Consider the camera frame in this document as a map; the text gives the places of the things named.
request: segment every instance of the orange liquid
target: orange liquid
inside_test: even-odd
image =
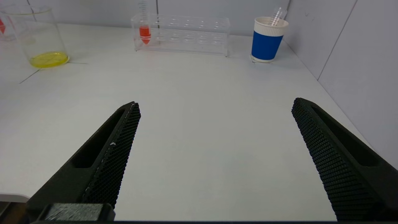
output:
[[[140,26],[140,37],[144,44],[150,41],[150,28],[149,26]]]
[[[6,26],[4,26],[3,21],[0,20],[0,32],[1,32],[1,33],[4,33],[5,30],[6,30]]]

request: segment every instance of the blue paper cup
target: blue paper cup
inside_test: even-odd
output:
[[[274,60],[283,34],[289,23],[283,19],[276,26],[268,25],[271,17],[257,17],[254,20],[252,54],[254,61],[270,63]]]

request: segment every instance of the white table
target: white table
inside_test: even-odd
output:
[[[0,96],[38,70],[24,59],[16,40],[0,41]]]
[[[291,115],[314,101],[359,136],[283,42],[252,63],[231,55],[134,51],[130,29],[60,25],[71,62],[0,98],[0,200],[26,201],[121,105],[142,118],[116,220],[335,220]]]

